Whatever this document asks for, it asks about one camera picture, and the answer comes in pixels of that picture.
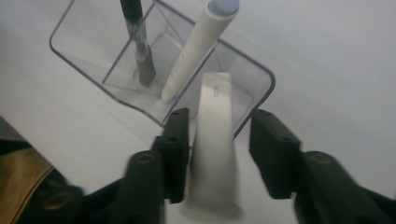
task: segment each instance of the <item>pen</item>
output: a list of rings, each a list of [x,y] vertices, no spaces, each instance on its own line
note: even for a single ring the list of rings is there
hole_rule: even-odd
[[[239,0],[210,0],[207,3],[166,80],[161,95],[163,100],[172,100],[180,91],[194,68],[236,16],[238,9]]]
[[[122,13],[125,18],[129,37],[134,36],[134,56],[136,58],[139,82],[148,87],[155,78],[155,67],[152,61],[151,48],[149,47],[146,34],[146,26],[139,24],[143,18],[143,10],[140,0],[120,0]]]

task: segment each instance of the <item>white object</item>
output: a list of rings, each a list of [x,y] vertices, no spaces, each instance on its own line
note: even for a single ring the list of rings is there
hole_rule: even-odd
[[[203,76],[191,175],[182,214],[199,220],[239,218],[233,146],[231,76]]]
[[[207,3],[201,17],[195,23],[189,39],[163,87],[161,95],[163,100],[170,101],[174,98],[181,86],[191,77],[194,68],[205,58],[219,36],[236,16],[239,8],[237,0],[230,1],[230,3],[236,2],[230,5],[221,2],[212,0]]]

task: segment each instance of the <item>clear plastic container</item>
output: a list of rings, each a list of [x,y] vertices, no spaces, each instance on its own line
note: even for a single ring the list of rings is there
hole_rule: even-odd
[[[163,126],[171,111],[188,107],[191,127],[198,111],[201,76],[232,75],[233,130],[241,131],[252,108],[260,106],[275,87],[272,72],[221,39],[191,73],[171,102],[161,99],[166,82],[194,23],[161,1],[142,1],[156,76],[145,87],[139,81],[134,54],[137,35],[128,35],[120,0],[73,0],[50,38],[52,51],[117,102],[147,115]]]

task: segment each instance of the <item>tan fabric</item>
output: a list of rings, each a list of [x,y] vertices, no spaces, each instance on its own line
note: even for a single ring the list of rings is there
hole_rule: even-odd
[[[33,148],[0,156],[0,223],[13,224],[52,166]]]

